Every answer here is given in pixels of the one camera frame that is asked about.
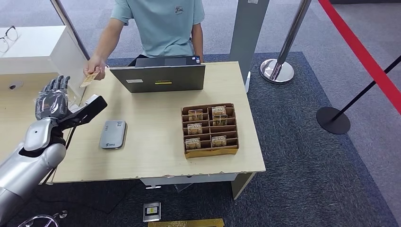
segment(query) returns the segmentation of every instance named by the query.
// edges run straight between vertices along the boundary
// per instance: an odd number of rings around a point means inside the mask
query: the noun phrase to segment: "paper money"
[[[200,138],[186,139],[185,140],[185,148],[187,150],[200,149],[201,148],[201,139]]]
[[[213,116],[213,126],[227,125],[227,115],[216,115]]]
[[[212,116],[217,116],[217,115],[226,115],[226,106],[214,106],[212,107]]]
[[[212,137],[212,147],[225,147],[227,146],[227,136]]]
[[[99,72],[94,72],[92,74],[89,74],[85,77],[84,82],[79,87],[86,87],[89,84],[92,83],[92,81],[96,78],[96,76],[99,74]]]
[[[203,120],[203,110],[189,110],[188,115],[190,122]]]
[[[202,134],[202,123],[188,124],[188,135]]]

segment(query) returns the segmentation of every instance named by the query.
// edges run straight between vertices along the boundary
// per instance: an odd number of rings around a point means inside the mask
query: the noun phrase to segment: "floor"
[[[47,0],[1,0],[0,26],[50,26],[61,21]],[[89,53],[107,23],[113,0],[62,0]],[[229,53],[236,0],[203,0],[205,54]],[[298,1],[271,0],[255,52],[278,52]],[[401,3],[336,5],[336,10],[383,68],[401,54]],[[311,3],[291,51],[301,51],[331,104],[343,107],[372,81],[316,0]],[[111,58],[141,52],[135,23],[123,30]],[[388,75],[401,87],[401,65]],[[381,90],[371,89],[347,112],[349,137],[401,224],[401,116]]]

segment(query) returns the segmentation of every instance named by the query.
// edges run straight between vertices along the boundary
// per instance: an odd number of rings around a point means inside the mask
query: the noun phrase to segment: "robot finger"
[[[59,75],[59,76],[57,77],[57,80],[56,80],[56,82],[54,83],[54,86],[53,86],[52,89],[60,89],[61,81],[62,81],[63,78],[64,78],[63,75]]]
[[[64,77],[64,79],[62,80],[62,82],[61,82],[61,87],[60,87],[60,89],[67,89],[67,87],[68,87],[68,81],[70,80],[70,77],[69,76],[67,76],[67,77]]]
[[[43,89],[42,89],[42,92],[50,91],[52,85],[54,84],[54,81],[55,81],[55,80],[53,79],[53,80],[51,80],[46,86],[44,86]]]

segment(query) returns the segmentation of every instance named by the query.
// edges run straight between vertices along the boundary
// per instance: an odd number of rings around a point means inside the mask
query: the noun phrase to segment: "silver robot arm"
[[[38,121],[25,138],[0,164],[0,227],[18,212],[38,184],[66,155],[63,131],[89,123],[107,107],[101,96],[93,95],[86,106],[71,112],[67,107],[69,77],[52,80],[36,100]]]

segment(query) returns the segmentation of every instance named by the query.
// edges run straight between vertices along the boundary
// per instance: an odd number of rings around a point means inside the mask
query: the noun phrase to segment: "gray power bank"
[[[125,121],[106,121],[100,137],[100,147],[103,149],[119,149],[124,144]]]

